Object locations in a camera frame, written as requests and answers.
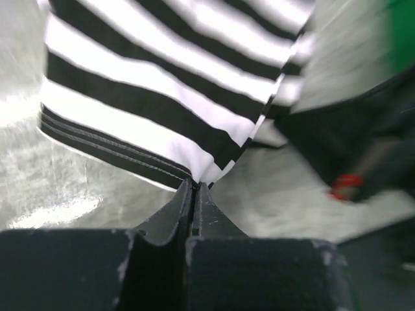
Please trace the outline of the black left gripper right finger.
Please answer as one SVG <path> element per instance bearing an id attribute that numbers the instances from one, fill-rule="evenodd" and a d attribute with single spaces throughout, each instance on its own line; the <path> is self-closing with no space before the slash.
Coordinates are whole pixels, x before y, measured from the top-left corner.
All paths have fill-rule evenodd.
<path id="1" fill-rule="evenodd" d="M 214 203 L 209 187 L 195 194 L 191 235 L 186 240 L 186 309 L 231 310 L 240 294 L 233 262 L 247 237 Z"/>

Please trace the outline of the wide striped black white tank top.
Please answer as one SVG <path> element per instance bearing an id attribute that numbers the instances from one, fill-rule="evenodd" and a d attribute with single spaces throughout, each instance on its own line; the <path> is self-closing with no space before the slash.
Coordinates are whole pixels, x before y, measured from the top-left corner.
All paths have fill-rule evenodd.
<path id="1" fill-rule="evenodd" d="M 38 127 L 174 191 L 285 144 L 314 1 L 50 1 Z"/>

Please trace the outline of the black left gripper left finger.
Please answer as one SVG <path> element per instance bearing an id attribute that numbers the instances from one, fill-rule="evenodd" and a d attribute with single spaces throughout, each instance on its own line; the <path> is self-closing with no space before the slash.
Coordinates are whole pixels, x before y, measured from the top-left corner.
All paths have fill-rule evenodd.
<path id="1" fill-rule="evenodd" d="M 134 290 L 142 310 L 181 309 L 193 207 L 193 185 L 185 180 L 172 199 L 138 227 Z"/>

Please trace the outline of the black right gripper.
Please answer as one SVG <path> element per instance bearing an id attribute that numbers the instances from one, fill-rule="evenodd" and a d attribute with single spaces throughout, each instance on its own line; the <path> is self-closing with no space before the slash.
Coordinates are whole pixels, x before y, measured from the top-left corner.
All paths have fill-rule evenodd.
<path id="1" fill-rule="evenodd" d="M 414 195 L 414 73 L 278 117 L 275 126 L 337 200 L 361 202 L 389 189 Z"/>

